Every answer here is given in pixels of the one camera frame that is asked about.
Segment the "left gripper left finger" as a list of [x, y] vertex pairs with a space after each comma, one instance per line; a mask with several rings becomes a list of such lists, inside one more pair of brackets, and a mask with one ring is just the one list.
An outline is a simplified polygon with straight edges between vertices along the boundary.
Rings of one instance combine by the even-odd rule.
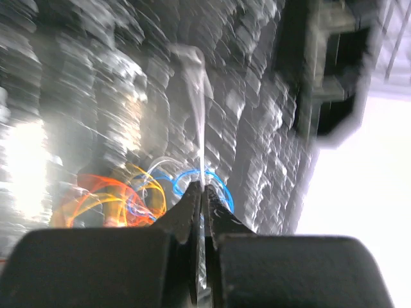
[[2, 307], [192, 307], [202, 188], [153, 225], [26, 234], [1, 274]]

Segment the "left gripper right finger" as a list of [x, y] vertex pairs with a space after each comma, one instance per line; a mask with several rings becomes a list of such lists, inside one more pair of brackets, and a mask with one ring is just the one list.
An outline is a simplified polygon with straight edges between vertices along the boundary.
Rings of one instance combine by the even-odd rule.
[[341, 236], [259, 235], [204, 189], [205, 266], [215, 307], [392, 307], [370, 251]]

